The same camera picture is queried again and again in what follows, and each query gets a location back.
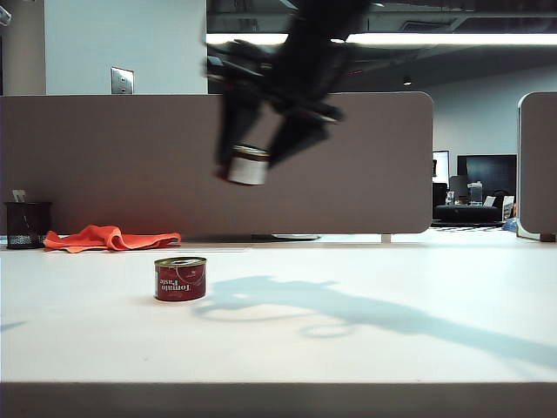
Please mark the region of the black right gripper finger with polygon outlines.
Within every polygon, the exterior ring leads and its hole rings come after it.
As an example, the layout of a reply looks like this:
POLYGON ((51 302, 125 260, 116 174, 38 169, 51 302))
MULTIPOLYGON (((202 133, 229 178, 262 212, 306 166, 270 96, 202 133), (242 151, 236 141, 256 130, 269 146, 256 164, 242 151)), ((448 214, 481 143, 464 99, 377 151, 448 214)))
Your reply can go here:
POLYGON ((233 147, 258 120, 262 98, 248 90, 225 90, 221 101, 221 123, 216 148, 217 176, 227 178, 233 147))
POLYGON ((269 168, 327 139, 325 123, 314 118, 290 115, 284 118, 269 148, 269 168))

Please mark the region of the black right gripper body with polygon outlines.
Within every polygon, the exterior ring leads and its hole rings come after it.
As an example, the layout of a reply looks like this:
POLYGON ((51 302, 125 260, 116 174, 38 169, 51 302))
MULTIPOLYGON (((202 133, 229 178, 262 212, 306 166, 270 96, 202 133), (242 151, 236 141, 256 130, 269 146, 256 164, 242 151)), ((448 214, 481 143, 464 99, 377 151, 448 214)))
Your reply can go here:
POLYGON ((235 39, 212 49, 206 76, 222 86, 225 98, 251 108, 266 102, 278 113, 319 122, 337 123, 344 118, 325 99, 346 74, 346 44, 321 42, 309 47, 286 42, 271 52, 235 39))

